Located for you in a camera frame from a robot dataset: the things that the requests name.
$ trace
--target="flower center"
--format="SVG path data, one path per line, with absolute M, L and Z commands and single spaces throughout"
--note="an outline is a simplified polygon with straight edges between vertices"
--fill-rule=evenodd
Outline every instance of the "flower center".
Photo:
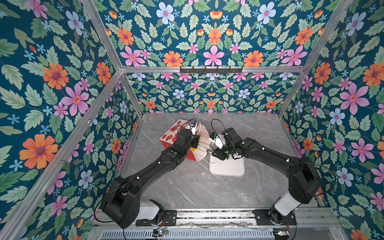
M 36 156 L 38 156 L 38 157 L 41 157 L 42 155 L 44 155 L 45 152 L 46 152 L 46 149 L 45 149 L 45 147 L 43 147 L 43 146 L 40 146 L 40 147 L 38 147 L 38 148 L 35 150 L 35 154 L 36 154 Z
M 373 77 L 373 78 L 377 78 L 378 75 L 379 75 L 379 71 L 374 71 L 374 72 L 372 73 L 372 77 Z
M 52 78 L 53 80 L 58 81 L 61 78 L 61 74 L 59 72 L 54 72 Z
M 81 101 L 80 97 L 79 96 L 76 96 L 74 99 L 73 99 L 73 103 L 74 104 L 79 104 Z

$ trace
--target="floral wallpaper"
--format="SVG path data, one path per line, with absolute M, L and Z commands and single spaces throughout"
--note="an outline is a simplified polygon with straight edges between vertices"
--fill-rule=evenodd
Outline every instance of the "floral wallpaper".
M 276 113 L 293 73 L 133 73 L 128 78 L 144 112 Z
M 0 27 L 2 228 L 114 69 L 79 1 L 2 1 Z M 135 119 L 119 83 L 18 239 L 86 239 Z
M 382 0 L 355 0 L 351 6 L 284 120 L 298 153 L 331 169 L 318 168 L 323 202 L 350 238 L 379 240 L 384 237 L 384 6 Z
M 96 1 L 126 66 L 303 65 L 338 1 Z

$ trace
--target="robotic arm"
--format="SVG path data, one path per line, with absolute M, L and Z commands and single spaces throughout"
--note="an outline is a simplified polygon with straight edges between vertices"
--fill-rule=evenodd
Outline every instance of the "robotic arm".
M 191 147 L 197 147 L 199 136 L 194 134 L 195 124 L 196 122 L 189 124 L 191 130 L 181 129 L 175 143 L 162 151 L 160 157 L 149 166 L 125 179 L 117 177 L 113 180 L 101 209 L 121 228 L 128 227 L 137 218 L 140 211 L 140 196 L 145 189 L 180 165 Z M 223 131 L 222 136 L 224 141 L 216 144 L 220 147 L 213 151 L 213 156 L 225 160 L 233 154 L 242 155 L 265 163 L 288 177 L 289 190 L 270 209 L 273 223 L 281 224 L 293 209 L 300 204 L 308 204 L 320 188 L 322 181 L 309 158 L 298 159 L 284 155 L 262 146 L 251 138 L 243 140 L 233 128 Z M 213 139 L 217 143 L 219 136 L 214 134 Z M 161 218 L 162 216 L 159 217 L 158 214 L 154 224 L 158 224 Z

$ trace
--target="orange flower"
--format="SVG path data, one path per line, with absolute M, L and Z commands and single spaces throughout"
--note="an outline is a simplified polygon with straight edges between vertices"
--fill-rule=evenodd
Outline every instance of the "orange flower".
M 323 15 L 323 10 L 319 10 L 319 11 L 317 11 L 315 14 L 314 14 L 314 18 L 319 18 L 319 17 L 321 17 L 322 15 Z
M 30 49 L 32 52 L 37 53 L 36 48 L 34 48 L 34 46 L 29 45 L 29 49 Z
M 211 16 L 212 19 L 220 19 L 223 16 L 223 12 L 222 11 L 211 11 L 209 13 L 209 15 Z
M 323 84 L 324 82 L 328 81 L 329 74 L 331 74 L 331 69 L 329 68 L 331 65 L 329 63 L 322 63 L 320 66 L 317 67 L 316 72 L 314 74 L 315 82 L 318 84 Z
M 114 11 L 109 11 L 108 13 L 109 13 L 109 15 L 110 15 L 113 19 L 118 18 L 118 14 L 117 14 L 116 12 L 114 12 Z
M 214 108 L 215 107 L 215 102 L 214 101 L 209 101 L 207 103 L 207 107 L 210 108 L 210 109 Z
M 284 126 L 287 129 L 287 131 L 289 132 L 289 125 L 288 125 L 288 123 L 284 122 Z
M 67 70 L 63 70 L 63 66 L 60 64 L 50 63 L 49 68 L 45 67 L 43 72 L 45 73 L 43 79 L 48 82 L 48 86 L 51 88 L 56 87 L 57 90 L 60 90 L 69 82 Z
M 76 227 L 79 228 L 83 225 L 83 222 L 84 222 L 84 218 L 80 219 L 77 224 L 76 224 Z
M 272 100 L 272 101 L 267 102 L 267 103 L 265 104 L 265 106 L 266 106 L 267 108 L 274 108 L 274 107 L 276 107 L 276 105 L 277 105 L 277 102 L 276 102 L 275 100 Z
M 368 240 L 368 237 L 364 235 L 359 229 L 352 229 L 351 238 L 353 240 Z
M 323 193 L 323 190 L 321 189 L 321 187 L 319 188 L 319 190 L 317 190 L 317 192 L 318 192 L 318 194 Z M 319 195 L 319 197 L 320 197 L 322 200 L 324 199 L 324 195 L 323 195 L 323 194 Z
M 217 28 L 214 28 L 211 30 L 211 32 L 208 34 L 209 42 L 212 43 L 212 45 L 216 45 L 218 42 L 220 42 L 221 33 Z
M 135 123 L 133 124 L 132 132 L 135 132 L 136 127 L 137 127 L 137 122 L 135 122 Z
M 228 28 L 225 33 L 227 34 L 227 36 L 232 36 L 233 35 L 233 30 Z
M 32 169 L 37 164 L 37 169 L 42 169 L 47 166 L 47 161 L 51 162 L 54 157 L 53 152 L 57 152 L 57 144 L 53 144 L 55 140 L 44 134 L 36 134 L 35 140 L 28 138 L 24 143 L 23 149 L 20 151 L 20 160 L 27 160 L 24 163 L 29 169 Z
M 156 108 L 156 104 L 155 104 L 154 102 L 152 102 L 152 101 L 147 101 L 147 102 L 145 103 L 145 106 L 146 106 L 147 108 L 149 108 L 149 109 L 155 109 L 155 108 Z
M 197 35 L 203 36 L 204 35 L 204 30 L 200 29 L 199 31 L 197 31 Z
M 303 45 L 304 43 L 308 42 L 310 40 L 310 37 L 312 37 L 312 28 L 304 28 L 302 31 L 300 31 L 295 40 L 296 44 Z
M 367 82 L 368 86 L 377 86 L 384 81 L 384 63 L 379 63 L 379 65 L 372 64 L 369 69 L 365 70 L 365 77 L 362 78 L 363 82 Z
M 247 57 L 244 58 L 244 66 L 246 67 L 255 67 L 260 66 L 260 63 L 264 61 L 264 58 L 262 58 L 264 55 L 263 53 L 259 53 L 259 51 L 254 51 L 252 53 L 248 53 Z
M 109 67 L 104 62 L 97 64 L 96 73 L 99 75 L 100 82 L 103 82 L 103 84 L 109 82 L 111 73 L 109 72 Z
M 167 67 L 181 67 L 181 63 L 183 62 L 183 59 L 180 58 L 179 53 L 175 53 L 174 51 L 169 51 L 169 53 L 166 53 L 164 55 L 164 63 L 167 64 Z
M 384 159 L 384 142 L 379 141 L 379 142 L 377 143 L 377 148 L 378 148 L 379 150 L 383 150 L 383 151 L 380 152 L 380 156 Z
M 313 149 L 313 142 L 311 139 L 306 138 L 304 139 L 303 147 L 307 151 L 311 151 Z
M 114 154 L 118 154 L 119 151 L 120 151 L 120 147 L 121 147 L 121 141 L 120 141 L 120 139 L 116 138 L 115 141 L 113 141 L 113 144 L 112 144 L 112 152 Z
M 118 38 L 120 42 L 124 43 L 125 45 L 133 45 L 133 42 L 135 41 L 131 31 L 127 31 L 126 28 L 118 29 Z

